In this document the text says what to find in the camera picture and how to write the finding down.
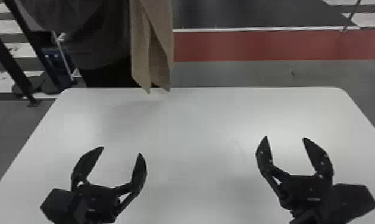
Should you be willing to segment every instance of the stand base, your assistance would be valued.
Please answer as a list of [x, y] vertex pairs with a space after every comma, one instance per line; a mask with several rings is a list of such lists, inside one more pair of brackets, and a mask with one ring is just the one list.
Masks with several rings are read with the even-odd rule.
[[67, 74], [60, 74], [57, 76], [58, 80], [60, 81], [59, 86], [53, 84], [46, 72], [44, 72], [41, 77], [43, 79], [42, 91], [47, 95], [59, 94], [62, 91], [72, 87], [74, 84]]
[[36, 100], [35, 103], [29, 102], [27, 107], [38, 107], [42, 101], [41, 100]]
[[[31, 76], [28, 77], [28, 79], [31, 83], [31, 86], [29, 88], [31, 94], [42, 91], [43, 79], [40, 76]], [[17, 84], [14, 84], [11, 90], [17, 97], [24, 96], [24, 93], [21, 91], [20, 87]]]

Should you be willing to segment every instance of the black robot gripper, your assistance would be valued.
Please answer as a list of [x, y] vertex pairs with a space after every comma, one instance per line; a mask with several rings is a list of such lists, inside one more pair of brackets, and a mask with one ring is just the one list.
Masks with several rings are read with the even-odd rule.
[[95, 148], [79, 159], [71, 175], [71, 191], [53, 189], [49, 193], [40, 207], [47, 219], [55, 224], [114, 223], [140, 194], [147, 177], [146, 161], [140, 153], [129, 183], [109, 188], [88, 181], [103, 149]]
[[268, 138], [256, 152], [257, 165], [279, 199], [293, 216], [290, 224], [344, 224], [375, 209], [375, 199], [364, 185], [333, 185], [329, 156], [307, 138], [304, 147], [315, 169], [312, 176], [290, 175], [273, 164]]

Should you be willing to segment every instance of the metal pole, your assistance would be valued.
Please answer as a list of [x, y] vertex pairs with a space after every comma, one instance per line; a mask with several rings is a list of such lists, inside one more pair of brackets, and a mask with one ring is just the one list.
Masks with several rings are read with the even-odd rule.
[[25, 76], [21, 67], [17, 64], [13, 56], [8, 52], [4, 43], [0, 40], [0, 63], [7, 70], [8, 74], [20, 87], [23, 94], [28, 98], [31, 105], [38, 104], [38, 101], [33, 97], [30, 92], [32, 84], [29, 79]]
[[35, 51], [38, 59], [43, 64], [43, 68], [45, 69], [47, 75], [52, 80], [53, 84], [57, 88], [61, 88], [60, 81], [58, 80], [57, 76], [54, 75], [51, 66], [46, 60], [45, 55], [43, 54], [42, 49], [40, 46], [36, 44], [36, 42], [32, 38], [32, 31], [29, 29], [29, 26], [26, 24], [24, 17], [21, 15], [20, 10], [18, 9], [18, 5], [15, 3], [14, 0], [4, 0], [5, 5], [11, 11], [12, 15], [14, 16], [15, 20], [17, 21], [18, 25], [20, 26], [21, 30], [24, 32], [26, 39], [29, 41], [30, 45], [32, 46], [33, 50]]
[[62, 60], [64, 61], [64, 65], [65, 65], [65, 68], [67, 69], [68, 75], [70, 76], [70, 79], [73, 81], [74, 77], [72, 77], [71, 68], [68, 65], [68, 61], [67, 61], [67, 58], [65, 57], [61, 42], [58, 40], [58, 36], [55, 33], [55, 31], [52, 32], [52, 36], [55, 39], [55, 43], [57, 44], [58, 50], [60, 51], [60, 55], [61, 55]]
[[353, 11], [350, 13], [350, 16], [348, 18], [348, 22], [345, 27], [343, 27], [342, 32], [346, 32], [349, 24], [351, 23], [351, 20], [353, 19], [354, 14], [357, 12], [358, 7], [360, 6], [361, 0], [357, 0], [355, 5], [353, 6]]

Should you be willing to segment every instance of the floor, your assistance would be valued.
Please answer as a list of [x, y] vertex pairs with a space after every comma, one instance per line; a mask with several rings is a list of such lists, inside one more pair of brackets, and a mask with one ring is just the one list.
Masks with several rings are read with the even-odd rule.
[[[375, 0], [362, 1], [348, 33], [339, 30], [355, 0], [172, 3], [172, 86], [338, 86], [375, 125]], [[0, 37], [27, 76], [42, 73], [4, 4]], [[0, 65], [0, 178], [56, 97], [36, 94], [45, 100], [28, 108], [8, 94], [13, 84]]]

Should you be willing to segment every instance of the gray floor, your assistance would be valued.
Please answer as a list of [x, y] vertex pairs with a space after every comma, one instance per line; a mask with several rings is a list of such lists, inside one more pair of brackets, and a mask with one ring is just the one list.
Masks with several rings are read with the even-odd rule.
[[178, 63], [172, 86], [336, 86], [375, 126], [375, 60]]
[[0, 178], [53, 101], [44, 100], [36, 108], [26, 107], [26, 101], [0, 101]]
[[[178, 63], [172, 86], [337, 86], [375, 125], [375, 60]], [[51, 106], [0, 101], [0, 178]]]

